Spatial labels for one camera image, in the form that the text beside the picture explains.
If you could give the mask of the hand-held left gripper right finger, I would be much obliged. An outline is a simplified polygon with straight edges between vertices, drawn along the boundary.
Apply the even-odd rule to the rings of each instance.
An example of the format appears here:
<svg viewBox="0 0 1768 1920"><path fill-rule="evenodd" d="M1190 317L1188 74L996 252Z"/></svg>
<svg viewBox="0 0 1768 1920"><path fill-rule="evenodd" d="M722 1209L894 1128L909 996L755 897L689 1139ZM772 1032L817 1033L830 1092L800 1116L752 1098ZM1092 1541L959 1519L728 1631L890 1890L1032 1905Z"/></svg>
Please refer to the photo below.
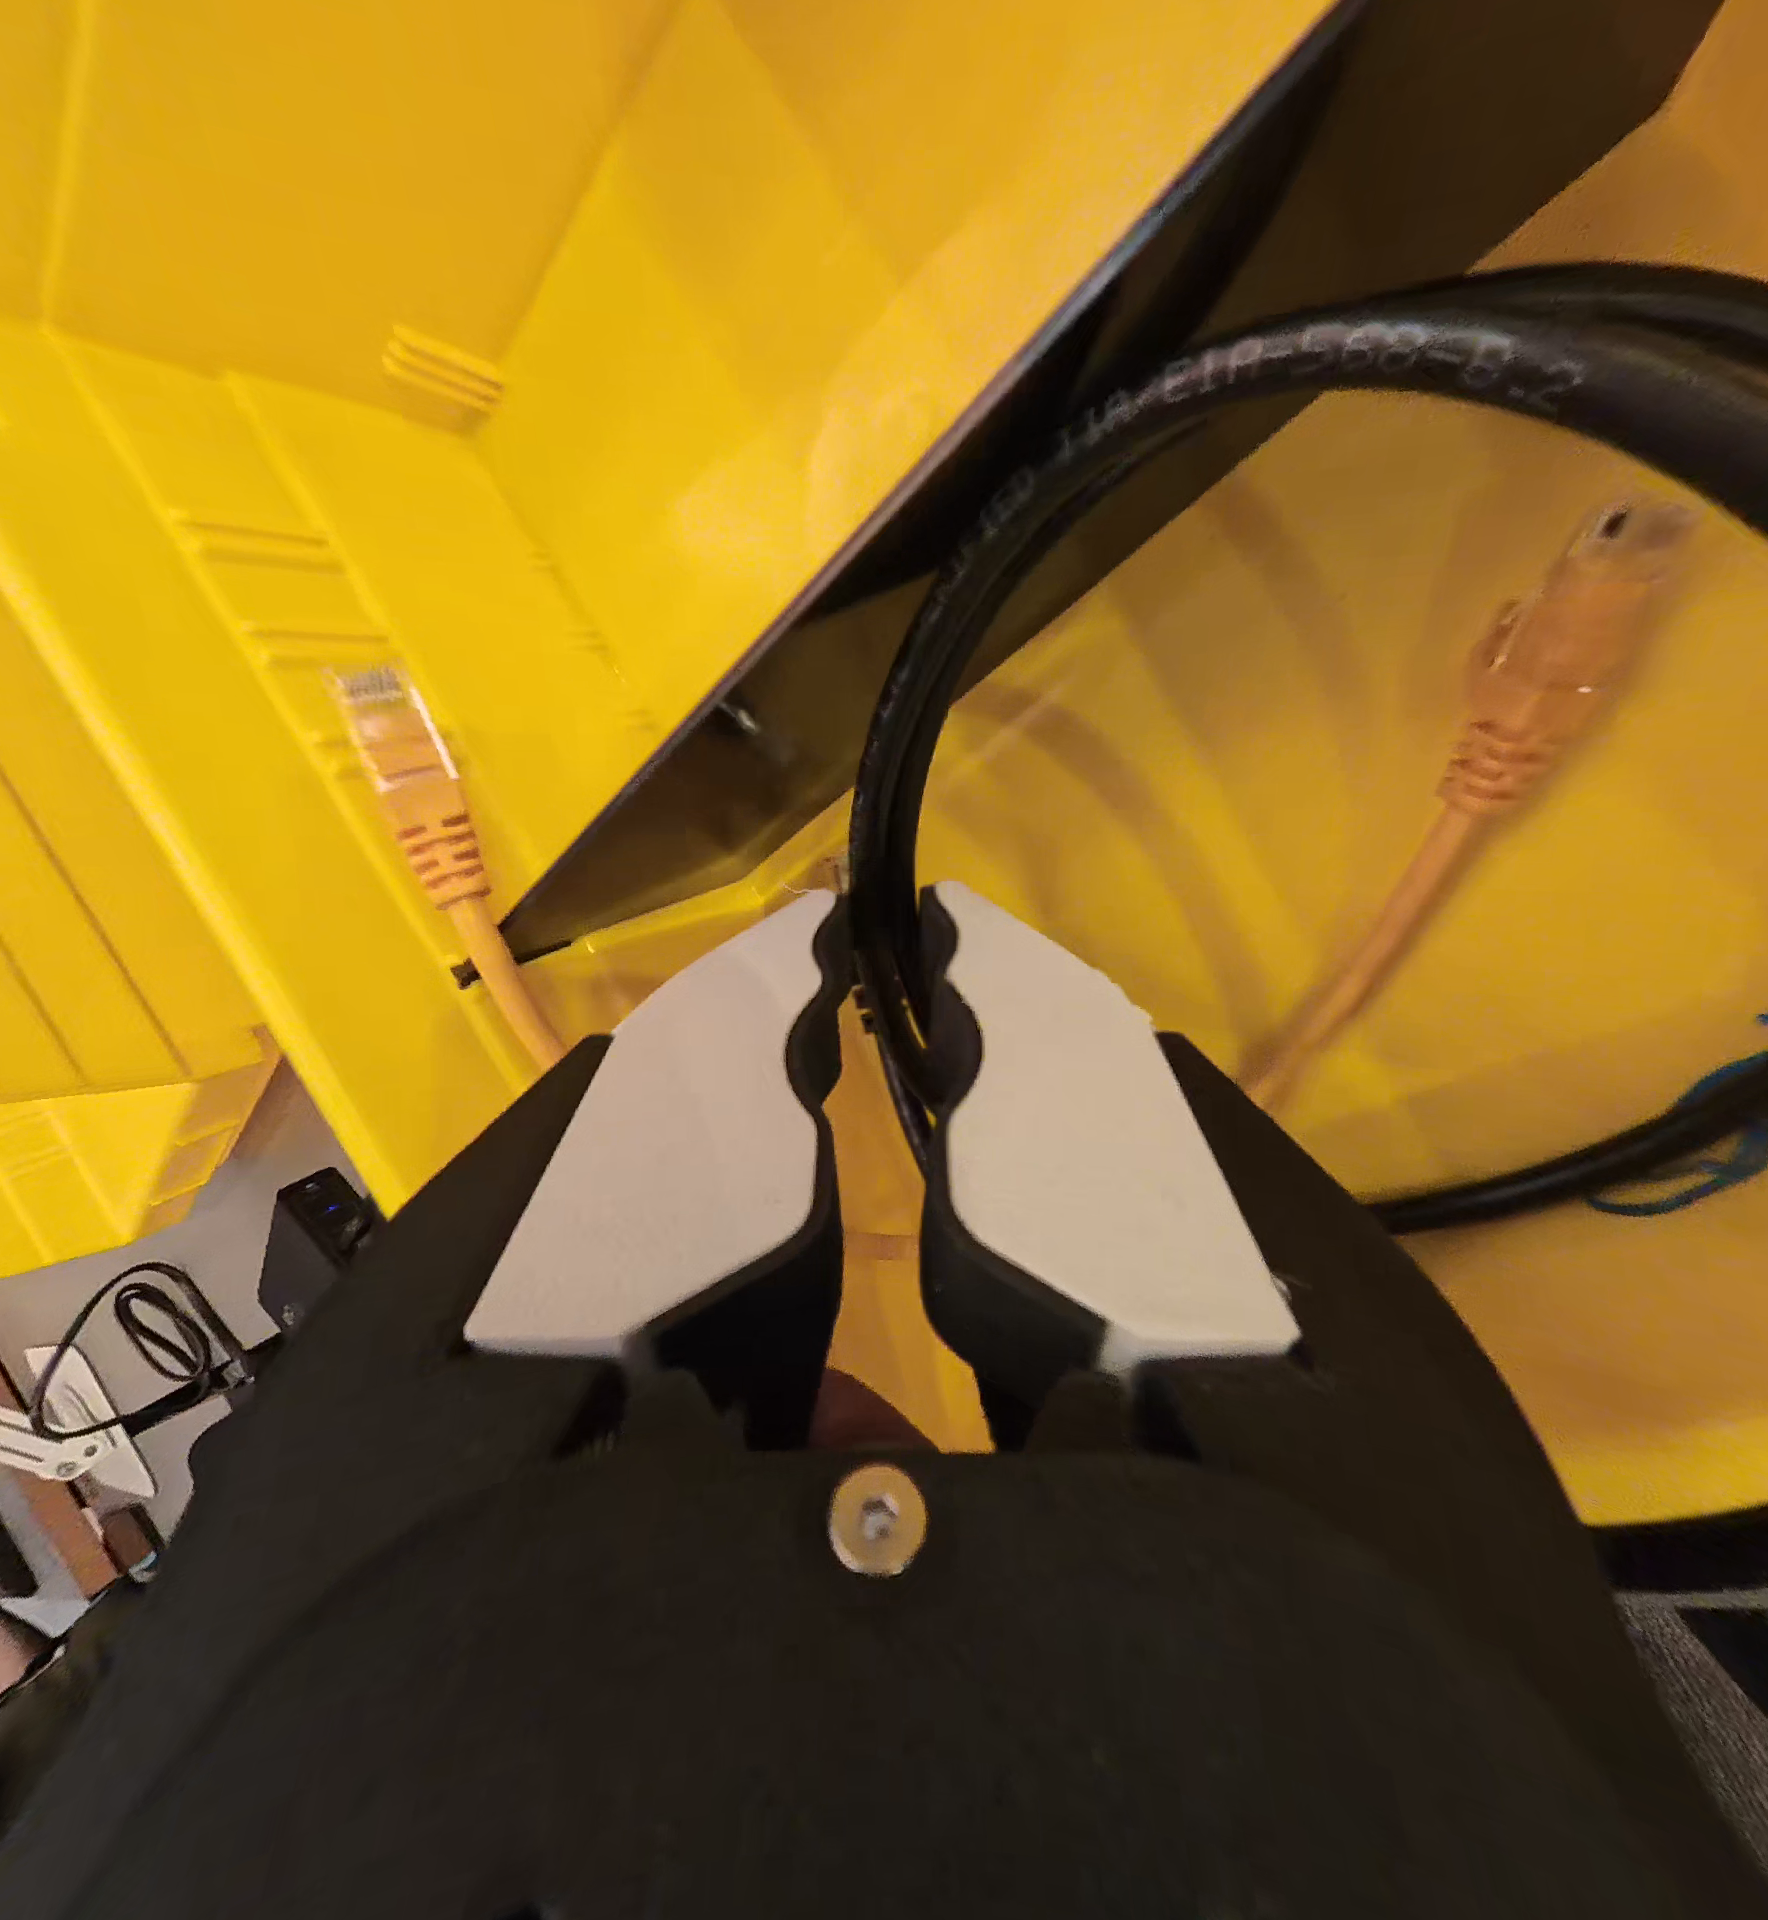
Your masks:
<svg viewBox="0 0 1768 1920"><path fill-rule="evenodd" d="M920 1301L996 1449L1097 1376L1273 1363L1303 1329L1132 996L962 881L920 899Z"/></svg>

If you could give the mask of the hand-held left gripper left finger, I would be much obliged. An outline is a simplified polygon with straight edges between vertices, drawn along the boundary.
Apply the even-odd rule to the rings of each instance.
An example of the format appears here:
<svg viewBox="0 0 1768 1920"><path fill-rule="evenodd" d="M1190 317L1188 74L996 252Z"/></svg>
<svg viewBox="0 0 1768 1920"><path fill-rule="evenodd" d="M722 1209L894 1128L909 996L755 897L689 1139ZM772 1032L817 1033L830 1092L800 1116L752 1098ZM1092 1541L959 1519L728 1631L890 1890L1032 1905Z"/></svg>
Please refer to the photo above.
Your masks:
<svg viewBox="0 0 1768 1920"><path fill-rule="evenodd" d="M810 891L609 1037L464 1323L488 1354L685 1372L752 1449L797 1449L841 1314L825 1098L845 899Z"/></svg>

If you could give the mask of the small yellow bin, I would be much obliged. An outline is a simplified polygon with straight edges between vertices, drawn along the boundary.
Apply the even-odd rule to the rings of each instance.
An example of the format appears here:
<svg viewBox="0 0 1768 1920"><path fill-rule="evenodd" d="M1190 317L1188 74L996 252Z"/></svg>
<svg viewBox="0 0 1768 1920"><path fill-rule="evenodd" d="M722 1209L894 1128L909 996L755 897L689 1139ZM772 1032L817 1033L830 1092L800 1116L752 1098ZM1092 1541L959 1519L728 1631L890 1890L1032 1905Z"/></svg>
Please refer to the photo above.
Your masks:
<svg viewBox="0 0 1768 1920"><path fill-rule="evenodd" d="M279 1067L178 1230L299 1142L398 1207L534 1080L326 674L398 666L514 908L1328 3L0 3L0 591ZM1768 281L1768 3L1477 270ZM1236 1070L1420 844L1496 615L1659 480L1420 397L1224 412L1026 582L920 881ZM1130 519L1153 519L1135 538ZM1768 1046L1768 546L1701 508L1615 713L1280 1113L1408 1191ZM1000 624L990 648L1006 648ZM537 958L571 1037L841 852ZM1768 1161L1666 1218L1411 1250L1590 1524L1768 1508Z"/></svg>

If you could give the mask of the person's left hand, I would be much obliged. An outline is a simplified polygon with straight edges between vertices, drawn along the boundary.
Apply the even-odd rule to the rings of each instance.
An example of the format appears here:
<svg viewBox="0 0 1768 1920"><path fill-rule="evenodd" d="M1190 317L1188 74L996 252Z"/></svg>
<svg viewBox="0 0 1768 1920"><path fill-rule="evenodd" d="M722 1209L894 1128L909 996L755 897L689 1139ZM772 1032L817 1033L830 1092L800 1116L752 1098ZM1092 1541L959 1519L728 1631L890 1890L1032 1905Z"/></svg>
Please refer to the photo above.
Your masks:
<svg viewBox="0 0 1768 1920"><path fill-rule="evenodd" d="M805 1446L821 1453L930 1453L932 1440L884 1396L825 1366L812 1407Z"/></svg>

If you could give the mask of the black power adapter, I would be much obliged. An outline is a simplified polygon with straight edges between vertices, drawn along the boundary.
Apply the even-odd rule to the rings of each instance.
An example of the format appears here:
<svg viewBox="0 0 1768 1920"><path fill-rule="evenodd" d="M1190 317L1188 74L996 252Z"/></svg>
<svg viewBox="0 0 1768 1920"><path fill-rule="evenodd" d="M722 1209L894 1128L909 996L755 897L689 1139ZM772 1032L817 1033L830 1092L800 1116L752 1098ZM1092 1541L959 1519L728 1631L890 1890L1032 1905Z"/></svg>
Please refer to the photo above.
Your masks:
<svg viewBox="0 0 1768 1920"><path fill-rule="evenodd" d="M259 1277L259 1307L279 1336L296 1333L349 1273L382 1214L326 1166L279 1189Z"/></svg>

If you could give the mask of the wide shallow yellow bin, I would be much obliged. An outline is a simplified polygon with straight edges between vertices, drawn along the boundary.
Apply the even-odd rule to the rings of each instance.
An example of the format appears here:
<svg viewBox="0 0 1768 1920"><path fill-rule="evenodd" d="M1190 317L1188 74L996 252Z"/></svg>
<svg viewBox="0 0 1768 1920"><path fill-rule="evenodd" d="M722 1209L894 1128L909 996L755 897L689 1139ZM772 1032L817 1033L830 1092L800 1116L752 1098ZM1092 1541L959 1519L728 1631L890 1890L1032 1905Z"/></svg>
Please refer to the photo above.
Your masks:
<svg viewBox="0 0 1768 1920"><path fill-rule="evenodd" d="M276 1067L0 591L0 1281L178 1225Z"/></svg>

